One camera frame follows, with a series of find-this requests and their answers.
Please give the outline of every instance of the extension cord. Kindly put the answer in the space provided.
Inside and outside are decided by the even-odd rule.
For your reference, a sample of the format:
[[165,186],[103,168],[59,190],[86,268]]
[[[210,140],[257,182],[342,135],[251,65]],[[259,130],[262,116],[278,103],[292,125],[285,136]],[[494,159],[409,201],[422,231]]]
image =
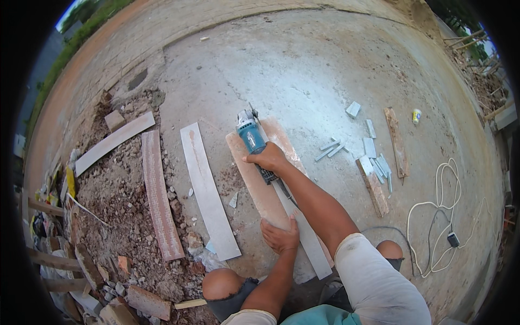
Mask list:
[[[455,164],[455,170],[453,169],[453,167],[450,164],[452,160],[453,160],[453,163]],[[439,176],[439,168],[441,168],[441,167],[442,167],[442,169],[440,170],[440,202],[439,202],[439,186],[438,186],[438,179],[439,179],[439,177],[438,176]],[[455,194],[454,194],[454,198],[453,198],[453,205],[450,206],[450,207],[443,205],[443,200],[444,200],[443,172],[444,172],[444,169],[446,167],[449,167],[451,169],[451,171],[455,175],[455,178],[457,179],[457,183],[455,184]],[[460,188],[458,197],[457,197],[457,188]],[[443,236],[444,232],[451,226],[451,224],[453,222],[453,213],[454,213],[454,210],[455,210],[454,208],[459,203],[459,200],[460,200],[461,195],[462,195],[462,185],[461,185],[460,180],[459,180],[459,168],[457,167],[457,163],[455,162],[455,159],[450,158],[447,163],[442,163],[442,164],[440,164],[437,167],[437,171],[435,173],[435,195],[436,195],[437,203],[433,203],[433,202],[429,202],[428,201],[428,202],[420,202],[420,203],[417,203],[414,206],[412,206],[412,208],[410,209],[410,212],[408,212],[408,220],[407,220],[407,225],[406,225],[406,238],[407,238],[408,242],[410,243],[410,249],[413,252],[413,257],[415,259],[415,265],[419,269],[419,273],[420,273],[420,275],[421,275],[421,277],[423,279],[426,278],[428,275],[430,275],[430,273],[435,273],[435,272],[439,272],[439,271],[442,271],[442,270],[446,269],[451,264],[451,261],[453,261],[453,258],[455,257],[455,254],[456,254],[457,250],[462,249],[462,248],[464,248],[467,245],[467,243],[470,241],[471,237],[473,237],[473,232],[475,231],[475,226],[477,225],[478,219],[480,217],[480,213],[482,211],[482,206],[484,205],[484,201],[486,201],[487,212],[488,212],[489,216],[491,217],[491,220],[493,219],[493,217],[491,215],[491,212],[489,211],[489,205],[488,205],[487,199],[484,197],[482,199],[482,203],[480,204],[480,209],[478,211],[478,215],[477,215],[477,218],[475,220],[475,224],[473,225],[473,229],[471,230],[471,235],[466,240],[466,243],[464,245],[462,245],[462,246],[458,245],[455,248],[455,246],[453,246],[452,242],[450,242],[450,248],[446,249],[442,253],[442,255],[440,256],[440,258],[437,260],[437,262],[434,264],[433,261],[434,261],[434,256],[435,256],[435,249],[437,248],[437,244],[439,242],[439,239]],[[429,270],[428,269],[425,270],[425,272],[428,271],[426,274],[424,274],[423,270],[419,266],[419,263],[417,261],[417,253],[415,252],[415,249],[413,249],[412,243],[410,242],[410,216],[412,214],[413,209],[416,206],[425,205],[425,204],[431,204],[434,207],[436,207],[437,209],[443,207],[443,208],[445,208],[447,210],[451,210],[451,217],[450,217],[450,220],[449,220],[449,224],[446,226],[446,228],[444,228],[442,230],[442,232],[440,233],[439,237],[435,241],[435,245],[433,246],[431,263],[430,263],[430,265],[428,265],[428,267],[430,269]],[[452,234],[453,234],[454,238],[456,238],[456,240],[458,241],[459,239],[457,238],[457,235],[454,234],[454,232],[450,233],[449,236],[451,236]],[[439,262],[442,260],[444,255],[446,255],[446,253],[448,253],[452,249],[455,249],[455,250],[454,250],[453,255],[451,256],[451,259],[448,262],[448,264],[446,266],[440,268],[440,269],[434,270],[434,268],[439,264]]]

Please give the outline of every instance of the concrete floor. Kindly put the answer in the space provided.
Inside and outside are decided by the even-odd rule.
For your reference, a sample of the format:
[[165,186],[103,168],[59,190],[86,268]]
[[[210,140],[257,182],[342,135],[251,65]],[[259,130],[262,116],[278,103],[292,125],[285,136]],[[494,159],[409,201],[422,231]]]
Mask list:
[[[200,42],[204,36],[210,39]],[[401,272],[423,294],[435,322],[454,311],[488,254],[495,257],[492,230],[499,227],[502,203],[498,155],[489,130],[483,130],[477,119],[475,99],[440,48],[420,32],[367,15],[289,11],[245,18],[193,35],[165,48],[164,58],[164,72],[156,81],[166,92],[161,132],[165,147],[177,160],[174,187],[179,196],[191,187],[179,130],[199,122],[217,187],[229,187],[221,172],[234,173],[236,168],[225,136],[235,129],[236,114],[249,101],[261,116],[278,118],[309,176],[344,205],[360,229],[388,225],[406,231],[410,207],[435,201],[435,171],[449,158],[456,160],[463,186],[454,217],[461,241],[470,235],[480,201],[487,196],[495,222],[483,213],[471,244],[458,252],[448,269],[426,279],[413,278],[405,251]],[[355,120],[344,112],[353,100],[362,107]],[[395,172],[383,114],[386,106],[393,106],[399,119],[411,176],[404,185],[394,178],[388,200],[391,211],[378,219],[355,159],[363,155],[361,139],[368,136],[365,119],[372,119],[378,135],[376,150],[392,162]],[[418,126],[411,123],[414,108],[423,112]],[[351,153],[340,152],[315,163],[318,147],[331,135],[347,139]],[[451,203],[454,177],[446,179],[445,197]],[[227,203],[235,190],[239,205],[233,209]],[[235,188],[222,201],[242,251],[240,258],[228,263],[243,276],[267,274],[276,259],[261,239],[259,215],[247,190]],[[187,216],[200,218],[195,196],[182,204]],[[423,269],[434,213],[432,207],[418,208],[410,225]],[[432,238],[444,227],[436,222]],[[202,222],[193,228],[208,240]],[[373,244],[392,239],[406,249],[396,231],[376,229],[366,235]],[[441,240],[439,245],[438,252],[448,243]]]

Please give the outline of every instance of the white sleeve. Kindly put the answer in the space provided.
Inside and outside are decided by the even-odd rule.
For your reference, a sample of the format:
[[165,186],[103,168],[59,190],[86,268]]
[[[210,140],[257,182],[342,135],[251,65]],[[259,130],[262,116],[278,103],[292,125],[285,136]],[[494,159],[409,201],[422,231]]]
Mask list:
[[337,247],[336,269],[363,325],[431,325],[428,306],[417,288],[360,233]]
[[244,309],[226,319],[222,325],[276,325],[276,318],[263,310]]

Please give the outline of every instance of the hand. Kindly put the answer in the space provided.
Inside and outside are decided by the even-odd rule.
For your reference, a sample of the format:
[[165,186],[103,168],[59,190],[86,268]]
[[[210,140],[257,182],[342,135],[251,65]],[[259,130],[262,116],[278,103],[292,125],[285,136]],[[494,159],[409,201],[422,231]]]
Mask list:
[[250,154],[243,157],[242,160],[246,163],[255,163],[260,165],[267,171],[277,172],[277,170],[288,163],[282,149],[271,141],[266,142],[266,148],[259,154]]
[[[294,214],[300,213],[298,210],[294,210]],[[277,228],[266,219],[262,218],[260,222],[260,229],[262,235],[264,235],[265,242],[272,248],[272,250],[280,255],[286,250],[297,250],[300,243],[300,231],[298,230],[298,224],[294,218],[294,214],[289,217],[291,223],[291,230],[285,231]]]

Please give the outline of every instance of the forearm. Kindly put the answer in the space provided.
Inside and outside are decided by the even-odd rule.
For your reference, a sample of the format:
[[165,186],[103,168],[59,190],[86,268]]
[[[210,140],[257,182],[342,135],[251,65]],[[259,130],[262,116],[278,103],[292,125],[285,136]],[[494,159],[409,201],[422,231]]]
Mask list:
[[300,210],[331,256],[334,256],[337,246],[345,237],[359,232],[341,204],[290,162],[281,164],[275,173],[287,184]]
[[264,310],[278,319],[291,289],[295,259],[296,249],[283,251],[269,276],[249,294],[240,309]]

